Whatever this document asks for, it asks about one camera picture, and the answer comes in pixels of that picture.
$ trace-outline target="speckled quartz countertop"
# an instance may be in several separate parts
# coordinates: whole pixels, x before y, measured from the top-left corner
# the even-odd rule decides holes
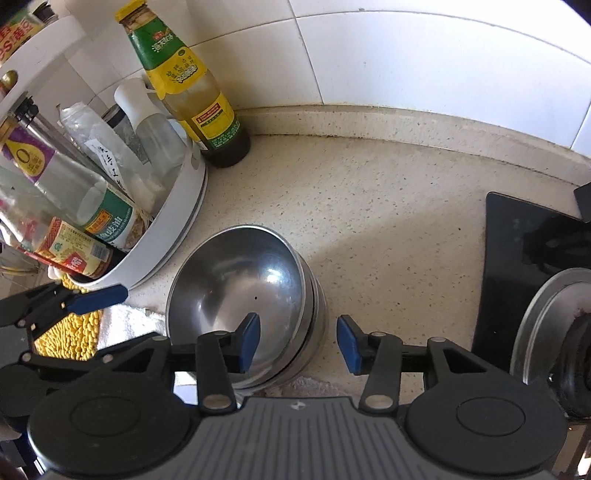
[[[485,196],[506,193],[578,215],[573,185],[496,160],[396,142],[254,137],[250,154],[210,170],[187,238],[128,303],[164,312],[173,278],[211,234],[258,223],[281,235],[322,284],[328,335],[304,375],[357,396],[335,342],[335,320],[407,343],[445,336],[470,348],[484,262]],[[421,390],[404,375],[401,401]]]

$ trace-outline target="yellow bottle label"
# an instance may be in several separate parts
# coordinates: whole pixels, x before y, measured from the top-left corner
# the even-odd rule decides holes
[[[23,127],[14,126],[5,138],[2,152],[35,183],[56,153],[48,145],[30,135]]]
[[[35,253],[88,277],[97,276],[111,258],[107,247],[59,218]]]
[[[195,115],[192,120],[203,132],[205,138],[213,140],[230,128],[235,116],[228,100],[220,93],[215,102],[203,112]]]
[[[234,110],[222,93],[210,106],[192,117],[191,121],[206,138],[208,144],[206,147],[212,149],[227,144],[234,138],[240,128],[240,122],[236,118]],[[180,124],[193,140],[202,142],[202,139],[188,122],[181,121]]]
[[[203,75],[207,67],[188,47],[180,47],[169,59],[152,70],[146,70],[161,100],[165,95],[184,92]]]

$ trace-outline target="red label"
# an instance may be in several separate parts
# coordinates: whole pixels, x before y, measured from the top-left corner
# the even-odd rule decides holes
[[[213,117],[216,113],[218,113],[221,110],[221,108],[222,107],[219,103],[215,103],[207,112],[197,117],[197,122],[202,124],[205,120],[209,119],[210,117]]]
[[[86,262],[77,253],[72,253],[68,258],[66,258],[66,262],[64,264],[68,268],[71,268],[78,273],[84,273],[86,268]]]

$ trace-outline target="metal bowl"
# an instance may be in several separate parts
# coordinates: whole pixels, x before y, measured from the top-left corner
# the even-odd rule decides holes
[[[234,331],[249,312],[261,318],[261,340],[246,374],[232,374],[237,390],[286,378],[304,348],[313,322],[316,279],[279,234],[238,225],[213,235],[189,256],[173,281],[166,309],[167,332],[176,345],[204,333]]]

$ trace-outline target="white wall tile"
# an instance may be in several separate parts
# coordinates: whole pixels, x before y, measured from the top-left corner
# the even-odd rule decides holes
[[[67,58],[70,65],[95,93],[102,92],[121,78],[105,55],[104,48],[88,37],[79,49]]]
[[[142,67],[125,30],[115,21],[93,37],[93,40],[103,49],[120,79]]]
[[[591,61],[591,27],[561,0],[290,0],[296,17],[338,12],[422,12],[525,33]]]
[[[574,139],[572,149],[591,158],[591,108],[583,120],[583,125],[577,133],[577,137]]]
[[[470,118],[571,146],[591,99],[591,66],[489,25],[402,12],[298,19],[326,104]]]
[[[119,83],[115,83],[114,85],[107,87],[105,90],[97,94],[97,97],[102,100],[107,108],[111,108],[115,104],[115,99],[113,96],[115,95],[115,91],[117,90],[118,86]]]
[[[187,4],[197,37],[190,45],[293,17],[288,0],[187,0]]]
[[[47,78],[45,85],[37,92],[31,92],[40,113],[50,122],[59,120],[57,105],[63,108],[76,102],[88,104],[95,96],[84,80],[62,56],[62,65]]]
[[[295,20],[224,35],[194,50],[234,108],[322,101]]]
[[[65,1],[68,11],[74,15],[85,29],[88,36],[99,47],[98,57],[106,57],[113,65],[117,78],[126,77],[141,68],[141,63],[134,52],[123,26],[115,19],[115,12],[128,3],[128,0],[61,0]],[[197,43],[196,29],[191,20],[186,0],[151,0],[148,2],[154,12],[187,44]],[[84,76],[88,71],[87,61],[79,60],[83,65],[79,72]],[[101,64],[102,76],[110,76],[104,62]],[[95,91],[102,91],[113,82],[97,81]]]
[[[58,17],[67,17],[70,15],[70,11],[66,7],[66,0],[51,0],[51,9],[56,13]]]
[[[100,97],[98,97],[98,96],[94,97],[88,103],[88,106],[90,108],[92,108],[100,116],[103,116],[106,113],[106,111],[108,110],[108,108],[105,105],[105,103],[103,102],[103,100],[101,100]]]

